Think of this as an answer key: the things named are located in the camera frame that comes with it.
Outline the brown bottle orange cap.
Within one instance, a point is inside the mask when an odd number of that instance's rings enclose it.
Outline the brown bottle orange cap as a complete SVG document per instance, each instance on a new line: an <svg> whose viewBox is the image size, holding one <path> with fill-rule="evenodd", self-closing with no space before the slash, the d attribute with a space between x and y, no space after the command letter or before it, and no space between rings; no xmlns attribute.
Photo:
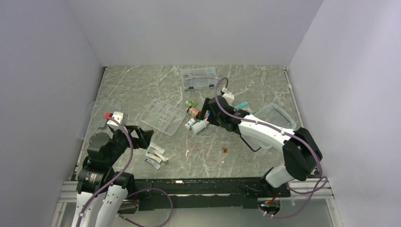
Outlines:
<svg viewBox="0 0 401 227"><path fill-rule="evenodd" d="M196 109L194 106L190 106L187 108L187 114L195 119L198 119L200 113L200 110Z"/></svg>

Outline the small white pill bottle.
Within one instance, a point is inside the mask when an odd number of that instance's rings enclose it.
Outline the small white pill bottle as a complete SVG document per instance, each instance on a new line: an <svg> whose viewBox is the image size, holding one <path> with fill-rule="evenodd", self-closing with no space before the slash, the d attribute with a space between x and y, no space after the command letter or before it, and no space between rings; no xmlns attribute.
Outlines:
<svg viewBox="0 0 401 227"><path fill-rule="evenodd" d="M187 129L190 129L197 121L194 118L191 118L184 126Z"/></svg>

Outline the teal carded blister pack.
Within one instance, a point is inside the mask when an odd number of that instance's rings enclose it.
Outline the teal carded blister pack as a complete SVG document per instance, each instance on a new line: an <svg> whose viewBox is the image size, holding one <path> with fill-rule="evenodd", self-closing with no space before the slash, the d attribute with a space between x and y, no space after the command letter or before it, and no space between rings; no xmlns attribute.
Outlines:
<svg viewBox="0 0 401 227"><path fill-rule="evenodd" d="M247 112L249 112L251 114L253 113L252 110L249 108L249 105L248 105L248 103L246 101L236 105L234 107L234 110L235 111L244 110L244 111L247 111Z"/></svg>

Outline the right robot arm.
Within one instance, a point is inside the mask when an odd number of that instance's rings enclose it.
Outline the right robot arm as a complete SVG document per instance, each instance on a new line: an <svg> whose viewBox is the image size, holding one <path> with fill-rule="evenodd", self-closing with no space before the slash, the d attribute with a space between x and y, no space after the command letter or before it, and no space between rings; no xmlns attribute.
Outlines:
<svg viewBox="0 0 401 227"><path fill-rule="evenodd" d="M253 151L261 149L260 143L267 143L282 152L284 163L270 169L261 182L261 192L274 195L279 187L292 180L305 181L315 168L321 168L323 156L311 133L305 128L286 129L262 121L244 110L234 110L223 96L206 98L198 115L228 132L238 134Z"/></svg>

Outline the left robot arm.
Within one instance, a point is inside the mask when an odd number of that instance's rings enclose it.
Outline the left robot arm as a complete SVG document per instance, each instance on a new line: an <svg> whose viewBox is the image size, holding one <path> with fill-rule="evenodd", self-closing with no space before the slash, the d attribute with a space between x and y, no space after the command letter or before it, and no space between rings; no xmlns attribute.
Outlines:
<svg viewBox="0 0 401 227"><path fill-rule="evenodd" d="M83 168L78 174L74 227L109 227L125 199L136 192L134 175L114 171L113 164L128 148L147 149L153 130L126 126L128 135L112 129L94 134L89 140Z"/></svg>

